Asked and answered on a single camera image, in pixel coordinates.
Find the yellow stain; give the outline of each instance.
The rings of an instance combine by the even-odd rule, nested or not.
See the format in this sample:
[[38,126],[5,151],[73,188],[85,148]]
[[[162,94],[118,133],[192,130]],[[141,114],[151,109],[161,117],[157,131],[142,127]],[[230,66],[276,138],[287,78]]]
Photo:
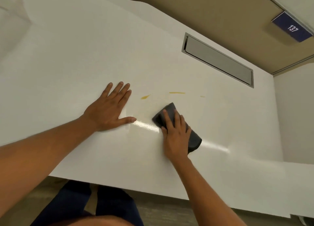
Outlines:
[[147,99],[150,95],[146,95],[146,96],[143,96],[141,97],[141,99]]

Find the leg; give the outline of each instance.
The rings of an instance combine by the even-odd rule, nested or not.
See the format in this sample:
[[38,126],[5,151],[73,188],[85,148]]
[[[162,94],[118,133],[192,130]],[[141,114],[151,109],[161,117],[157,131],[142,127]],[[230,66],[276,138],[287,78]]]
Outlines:
[[134,200],[122,189],[100,185],[97,192],[96,216],[114,215],[135,226],[143,226]]
[[69,180],[31,226],[47,226],[82,216],[90,195],[89,183]]

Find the room number 137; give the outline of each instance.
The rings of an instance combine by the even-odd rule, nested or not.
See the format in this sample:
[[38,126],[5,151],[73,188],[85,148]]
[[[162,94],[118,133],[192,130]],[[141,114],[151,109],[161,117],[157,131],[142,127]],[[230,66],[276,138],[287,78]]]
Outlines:
[[299,28],[297,28],[294,25],[291,25],[290,27],[288,27],[288,29],[289,29],[289,31],[294,32],[294,31],[297,31]]

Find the gray floor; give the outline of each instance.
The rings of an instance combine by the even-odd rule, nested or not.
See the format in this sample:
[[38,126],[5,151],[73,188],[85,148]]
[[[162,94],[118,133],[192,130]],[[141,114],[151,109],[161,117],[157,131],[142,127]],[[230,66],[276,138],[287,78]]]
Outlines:
[[[66,180],[47,177],[37,188],[30,192],[15,207],[0,218],[1,226],[29,226],[39,212],[53,199]],[[95,213],[96,185],[91,185],[92,196],[85,209]],[[186,200],[157,196],[142,192],[129,191],[138,206],[146,226],[194,226],[197,225],[190,204]],[[293,226],[302,225],[296,217],[281,218],[243,210],[235,212],[248,226]]]

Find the white countertop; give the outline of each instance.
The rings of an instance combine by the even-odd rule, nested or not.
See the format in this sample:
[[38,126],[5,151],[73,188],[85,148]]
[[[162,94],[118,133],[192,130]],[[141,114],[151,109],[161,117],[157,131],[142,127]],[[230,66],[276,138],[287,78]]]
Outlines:
[[[189,156],[222,199],[289,217],[272,75],[144,3],[24,2],[33,25],[0,63],[1,145],[71,121],[109,82],[129,82],[121,117],[138,121],[94,134],[52,176],[187,199],[151,121],[174,102],[203,139]],[[182,53],[185,32],[253,69],[254,88]]]

